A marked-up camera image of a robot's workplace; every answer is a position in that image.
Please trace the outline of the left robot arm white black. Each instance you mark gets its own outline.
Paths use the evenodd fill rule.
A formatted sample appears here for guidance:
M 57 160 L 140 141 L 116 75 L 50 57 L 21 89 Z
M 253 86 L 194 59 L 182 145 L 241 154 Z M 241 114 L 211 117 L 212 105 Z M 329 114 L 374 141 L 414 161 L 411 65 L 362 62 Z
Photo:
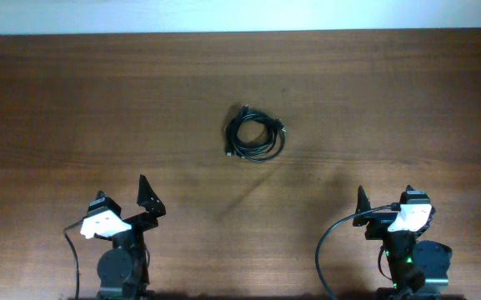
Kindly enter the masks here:
M 144 233 L 158 226 L 166 208 L 143 174 L 139 176 L 137 205 L 144 211 L 123 219 L 121 207 L 99 191 L 88 206 L 80 233 L 112 244 L 98 260 L 97 299 L 155 298 L 154 291 L 148 289 L 150 254 Z

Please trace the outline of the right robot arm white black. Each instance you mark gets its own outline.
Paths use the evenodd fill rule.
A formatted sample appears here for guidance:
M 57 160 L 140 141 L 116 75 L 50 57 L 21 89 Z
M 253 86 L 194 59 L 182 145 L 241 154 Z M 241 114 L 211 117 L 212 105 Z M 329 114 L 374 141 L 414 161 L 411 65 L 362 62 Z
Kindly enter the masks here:
M 366 227 L 365 238 L 380 240 L 378 258 L 386 258 L 392 287 L 380 287 L 377 299 L 440 299 L 448 286 L 452 248 L 418 238 L 430 227 L 435 209 L 427 193 L 407 186 L 388 211 L 376 212 L 363 187 L 358 188 L 355 227 Z

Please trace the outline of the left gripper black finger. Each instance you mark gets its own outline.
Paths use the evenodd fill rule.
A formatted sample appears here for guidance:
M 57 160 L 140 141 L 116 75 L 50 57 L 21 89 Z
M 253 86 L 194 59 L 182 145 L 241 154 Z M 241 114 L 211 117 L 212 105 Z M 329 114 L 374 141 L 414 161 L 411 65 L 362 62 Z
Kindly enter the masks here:
M 88 216 L 91 217 L 105 211 L 112 211 L 116 216 L 120 217 L 122 209 L 104 191 L 99 190 L 96 199 L 90 202 L 88 206 Z
M 139 176 L 137 204 L 154 217 L 161 217 L 166 214 L 165 205 L 153 191 L 150 183 L 143 174 Z

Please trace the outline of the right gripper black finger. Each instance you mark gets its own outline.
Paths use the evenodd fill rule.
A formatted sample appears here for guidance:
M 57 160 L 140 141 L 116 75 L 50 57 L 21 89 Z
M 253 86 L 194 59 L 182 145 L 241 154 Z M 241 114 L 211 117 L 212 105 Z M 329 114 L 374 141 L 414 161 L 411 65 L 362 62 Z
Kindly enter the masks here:
M 405 191 L 402 192 L 399 203 L 408 205 L 427 204 L 428 195 L 426 192 L 416 190 L 411 185 L 408 185 Z
M 369 210 L 371 209 L 370 201 L 362 186 L 358 187 L 358 200 L 355 210 L 355 217 L 353 218 L 354 227 L 362 227 L 368 223 Z

